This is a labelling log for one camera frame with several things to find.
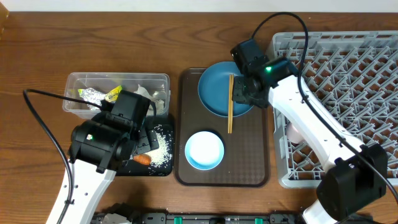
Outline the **dark blue plate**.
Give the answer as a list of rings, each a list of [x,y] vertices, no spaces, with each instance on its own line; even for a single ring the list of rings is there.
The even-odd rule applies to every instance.
[[[228,117],[230,75],[242,76],[234,62],[218,62],[208,67],[198,82],[198,95],[204,107],[224,118]]]

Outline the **brown serving tray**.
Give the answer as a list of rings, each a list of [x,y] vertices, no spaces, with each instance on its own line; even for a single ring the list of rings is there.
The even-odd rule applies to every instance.
[[[178,145],[175,149],[176,179],[187,186],[260,187],[270,176],[267,128],[264,112],[253,108],[233,119],[233,132],[227,133],[227,118],[210,112],[198,96],[202,68],[189,68],[180,77]],[[224,156],[211,170],[198,170],[185,157],[189,137],[199,131],[217,134],[224,144]]]

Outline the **orange carrot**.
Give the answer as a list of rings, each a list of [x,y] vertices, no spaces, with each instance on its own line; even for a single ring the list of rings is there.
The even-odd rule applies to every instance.
[[[147,154],[139,154],[139,155],[133,156],[132,159],[134,161],[136,161],[142,165],[146,165],[146,166],[150,165],[152,162],[151,157],[148,156]]]

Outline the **pink cup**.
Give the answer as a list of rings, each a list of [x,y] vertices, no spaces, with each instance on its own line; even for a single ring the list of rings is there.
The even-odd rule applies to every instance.
[[[300,144],[304,140],[300,132],[292,123],[289,123],[286,127],[286,136],[287,139],[294,144]]]

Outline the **light blue rice bowl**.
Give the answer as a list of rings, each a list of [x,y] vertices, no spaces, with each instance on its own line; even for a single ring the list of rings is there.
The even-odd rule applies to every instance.
[[[214,169],[224,157],[221,138],[210,131],[200,131],[190,136],[184,150],[188,163],[198,170]]]

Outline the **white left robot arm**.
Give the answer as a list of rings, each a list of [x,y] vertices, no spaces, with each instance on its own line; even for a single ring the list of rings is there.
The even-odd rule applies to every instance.
[[[123,162],[159,148],[150,99],[122,90],[72,131],[69,159],[47,223],[89,223]]]

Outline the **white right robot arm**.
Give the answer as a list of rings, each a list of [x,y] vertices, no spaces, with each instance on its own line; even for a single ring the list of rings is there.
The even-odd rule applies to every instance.
[[[310,92],[289,59],[269,60],[254,39],[231,50],[241,76],[233,101],[281,112],[317,156],[325,172],[317,200],[302,214],[305,223],[338,223],[386,194],[387,155],[367,147],[340,125]]]

